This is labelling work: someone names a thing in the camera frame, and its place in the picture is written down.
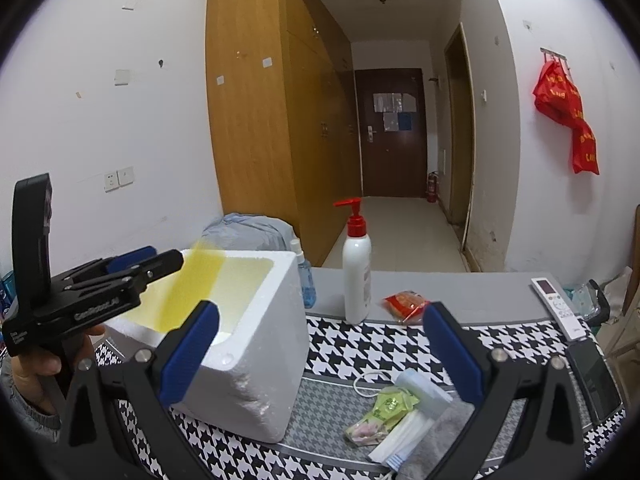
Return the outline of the person's left hand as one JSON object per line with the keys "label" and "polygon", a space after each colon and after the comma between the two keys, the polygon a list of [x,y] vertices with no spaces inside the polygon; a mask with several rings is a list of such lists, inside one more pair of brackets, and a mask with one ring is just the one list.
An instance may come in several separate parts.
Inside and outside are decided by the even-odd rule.
{"label": "person's left hand", "polygon": [[[82,346],[74,354],[74,364],[94,356],[93,339],[105,334],[105,326],[97,325],[85,331]],[[30,404],[47,415],[56,414],[50,396],[40,384],[41,377],[53,377],[62,370],[61,360],[53,353],[35,349],[24,356],[11,359],[12,378],[16,390]]]}

